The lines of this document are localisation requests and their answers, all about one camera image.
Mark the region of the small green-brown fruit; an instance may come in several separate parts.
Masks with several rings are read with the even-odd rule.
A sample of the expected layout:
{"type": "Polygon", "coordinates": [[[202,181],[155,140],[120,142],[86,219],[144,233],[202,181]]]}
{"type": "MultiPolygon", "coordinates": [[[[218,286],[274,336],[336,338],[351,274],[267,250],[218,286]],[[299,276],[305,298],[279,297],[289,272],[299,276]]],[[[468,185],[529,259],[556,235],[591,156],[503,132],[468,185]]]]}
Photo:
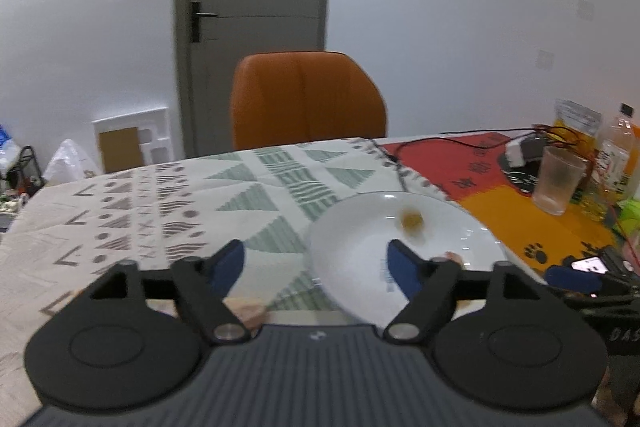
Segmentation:
{"type": "Polygon", "coordinates": [[[401,231],[408,236],[419,236],[424,231],[425,221],[422,212],[416,208],[402,208],[397,220],[401,231]]]}

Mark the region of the peeled pomelo segment front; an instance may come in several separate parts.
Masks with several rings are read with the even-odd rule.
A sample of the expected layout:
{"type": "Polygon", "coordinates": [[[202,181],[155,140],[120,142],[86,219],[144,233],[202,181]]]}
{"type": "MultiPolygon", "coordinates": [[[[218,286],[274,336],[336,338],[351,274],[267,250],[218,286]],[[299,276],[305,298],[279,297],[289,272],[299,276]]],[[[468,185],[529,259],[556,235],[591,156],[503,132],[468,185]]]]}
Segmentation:
{"type": "Polygon", "coordinates": [[[224,305],[249,331],[257,331],[268,320],[268,310],[262,301],[253,298],[228,297],[224,305]]]}

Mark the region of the smartphone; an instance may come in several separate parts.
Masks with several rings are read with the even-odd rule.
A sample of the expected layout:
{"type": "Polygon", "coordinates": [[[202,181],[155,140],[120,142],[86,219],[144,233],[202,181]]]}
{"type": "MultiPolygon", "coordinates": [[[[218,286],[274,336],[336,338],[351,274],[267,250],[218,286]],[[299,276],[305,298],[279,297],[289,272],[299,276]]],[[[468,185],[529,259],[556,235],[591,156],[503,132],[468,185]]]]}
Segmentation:
{"type": "Polygon", "coordinates": [[[612,256],[591,256],[570,262],[570,267],[577,271],[608,274],[612,277],[626,277],[628,271],[623,261],[612,256]]]}

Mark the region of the white ceramic plate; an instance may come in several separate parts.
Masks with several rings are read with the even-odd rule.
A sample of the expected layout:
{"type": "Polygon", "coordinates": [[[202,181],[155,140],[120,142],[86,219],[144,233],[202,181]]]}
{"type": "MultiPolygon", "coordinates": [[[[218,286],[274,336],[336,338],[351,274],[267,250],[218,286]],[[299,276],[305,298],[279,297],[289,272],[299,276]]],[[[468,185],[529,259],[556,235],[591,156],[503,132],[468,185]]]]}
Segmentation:
{"type": "Polygon", "coordinates": [[[326,210],[307,234],[308,263],[317,282],[352,319],[385,329],[422,289],[422,265],[433,259],[490,271],[524,261],[467,211],[434,196],[373,192],[326,210]]]}

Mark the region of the patterned white tablecloth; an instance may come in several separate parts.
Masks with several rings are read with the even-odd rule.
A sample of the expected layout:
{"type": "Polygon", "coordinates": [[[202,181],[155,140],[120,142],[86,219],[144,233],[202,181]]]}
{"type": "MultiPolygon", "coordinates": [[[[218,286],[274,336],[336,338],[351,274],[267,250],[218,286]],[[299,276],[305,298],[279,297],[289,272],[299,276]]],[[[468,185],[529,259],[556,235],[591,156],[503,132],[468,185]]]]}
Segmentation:
{"type": "Polygon", "coordinates": [[[246,248],[238,307],[276,323],[343,324],[306,269],[308,229],[362,193],[444,199],[416,170],[349,139],[165,162],[43,188],[1,237],[1,421],[39,405],[23,367],[29,337],[119,261],[164,269],[207,257],[231,239],[246,248]]]}

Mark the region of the red orange cartoon mat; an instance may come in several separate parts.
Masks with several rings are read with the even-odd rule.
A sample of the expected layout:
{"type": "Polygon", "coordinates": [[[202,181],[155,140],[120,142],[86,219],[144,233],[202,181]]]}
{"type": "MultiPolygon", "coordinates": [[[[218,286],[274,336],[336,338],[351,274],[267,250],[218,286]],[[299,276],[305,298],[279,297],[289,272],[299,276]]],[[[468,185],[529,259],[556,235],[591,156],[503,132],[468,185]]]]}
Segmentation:
{"type": "Polygon", "coordinates": [[[508,137],[498,132],[391,139],[386,150],[468,210],[535,272],[623,246],[620,236],[572,202],[560,217],[540,210],[499,166],[508,137]]]}

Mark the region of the frosted plastic cup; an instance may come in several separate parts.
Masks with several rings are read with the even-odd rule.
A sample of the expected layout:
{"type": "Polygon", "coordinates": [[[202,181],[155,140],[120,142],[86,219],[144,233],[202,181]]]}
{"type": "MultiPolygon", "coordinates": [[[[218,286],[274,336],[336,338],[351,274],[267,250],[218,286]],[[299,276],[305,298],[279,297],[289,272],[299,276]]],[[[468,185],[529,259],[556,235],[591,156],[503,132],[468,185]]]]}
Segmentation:
{"type": "Polygon", "coordinates": [[[587,161],[571,150],[546,146],[532,195],[533,203],[551,216],[562,216],[586,170],[587,161]]]}

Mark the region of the white power adapter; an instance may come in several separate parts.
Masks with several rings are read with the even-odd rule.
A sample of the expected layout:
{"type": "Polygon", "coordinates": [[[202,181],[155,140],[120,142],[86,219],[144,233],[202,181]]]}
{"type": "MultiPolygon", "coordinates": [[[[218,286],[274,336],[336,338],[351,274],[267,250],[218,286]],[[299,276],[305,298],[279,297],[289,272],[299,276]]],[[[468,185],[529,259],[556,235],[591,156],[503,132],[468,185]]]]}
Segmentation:
{"type": "Polygon", "coordinates": [[[541,160],[547,139],[543,135],[521,136],[506,143],[506,163],[512,168],[524,167],[528,162],[541,160]]]}

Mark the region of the clear plastic bottle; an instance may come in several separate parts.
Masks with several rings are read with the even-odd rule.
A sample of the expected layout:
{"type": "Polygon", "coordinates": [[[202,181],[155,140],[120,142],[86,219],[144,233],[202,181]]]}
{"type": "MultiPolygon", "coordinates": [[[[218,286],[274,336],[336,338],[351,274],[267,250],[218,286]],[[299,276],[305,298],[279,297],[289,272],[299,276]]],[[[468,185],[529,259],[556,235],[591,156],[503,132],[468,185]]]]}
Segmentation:
{"type": "Polygon", "coordinates": [[[603,221],[608,207],[617,204],[625,194],[629,181],[626,170],[636,146],[632,117],[634,108],[620,104],[617,115],[601,133],[591,176],[580,201],[582,211],[593,221],[603,221]]]}

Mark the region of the yellow snack pouch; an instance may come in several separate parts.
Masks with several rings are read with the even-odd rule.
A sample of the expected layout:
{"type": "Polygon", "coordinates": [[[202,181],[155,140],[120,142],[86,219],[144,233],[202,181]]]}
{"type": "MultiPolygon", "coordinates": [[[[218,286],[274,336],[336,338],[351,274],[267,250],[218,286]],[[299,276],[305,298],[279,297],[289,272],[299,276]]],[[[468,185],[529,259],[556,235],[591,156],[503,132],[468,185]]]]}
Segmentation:
{"type": "Polygon", "coordinates": [[[554,103],[556,133],[584,157],[593,158],[602,114],[574,101],[557,98],[554,103]]]}

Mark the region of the clear plastic bag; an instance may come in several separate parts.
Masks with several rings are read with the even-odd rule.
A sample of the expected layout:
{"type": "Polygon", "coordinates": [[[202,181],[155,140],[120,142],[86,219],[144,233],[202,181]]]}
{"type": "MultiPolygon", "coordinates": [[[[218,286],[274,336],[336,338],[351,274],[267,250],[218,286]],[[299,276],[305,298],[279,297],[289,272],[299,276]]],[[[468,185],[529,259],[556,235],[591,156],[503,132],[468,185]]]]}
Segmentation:
{"type": "Polygon", "coordinates": [[[47,184],[70,183],[102,176],[102,169],[75,141],[65,139],[44,169],[47,184]]]}

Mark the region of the orange leather chair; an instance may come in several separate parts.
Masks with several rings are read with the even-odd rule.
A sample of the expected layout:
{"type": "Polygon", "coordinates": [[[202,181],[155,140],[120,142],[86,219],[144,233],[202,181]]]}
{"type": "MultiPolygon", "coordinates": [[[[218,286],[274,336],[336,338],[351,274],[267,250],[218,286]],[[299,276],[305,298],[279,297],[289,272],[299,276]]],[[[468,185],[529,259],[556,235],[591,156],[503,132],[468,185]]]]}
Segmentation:
{"type": "Polygon", "coordinates": [[[387,135],[380,90],[340,52],[244,57],[233,76],[230,120],[237,150],[387,135]]]}

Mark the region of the black metal rack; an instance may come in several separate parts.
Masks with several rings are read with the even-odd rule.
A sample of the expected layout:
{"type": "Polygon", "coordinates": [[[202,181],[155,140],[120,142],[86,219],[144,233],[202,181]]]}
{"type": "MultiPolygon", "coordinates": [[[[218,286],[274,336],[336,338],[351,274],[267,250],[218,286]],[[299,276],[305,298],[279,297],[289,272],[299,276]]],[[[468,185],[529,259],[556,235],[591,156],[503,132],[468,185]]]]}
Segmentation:
{"type": "Polygon", "coordinates": [[[36,153],[31,145],[21,148],[17,160],[9,171],[2,176],[2,181],[17,195],[34,196],[46,184],[43,178],[36,153]]]}

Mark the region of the blue plastic bag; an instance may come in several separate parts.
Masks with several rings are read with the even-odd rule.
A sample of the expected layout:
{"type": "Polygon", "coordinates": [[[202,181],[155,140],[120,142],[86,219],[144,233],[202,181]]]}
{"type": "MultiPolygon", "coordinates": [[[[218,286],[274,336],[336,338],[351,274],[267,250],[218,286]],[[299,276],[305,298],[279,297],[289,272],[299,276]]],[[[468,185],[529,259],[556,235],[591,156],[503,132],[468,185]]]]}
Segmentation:
{"type": "Polygon", "coordinates": [[[0,126],[0,174],[4,178],[20,159],[22,148],[0,126]]]}

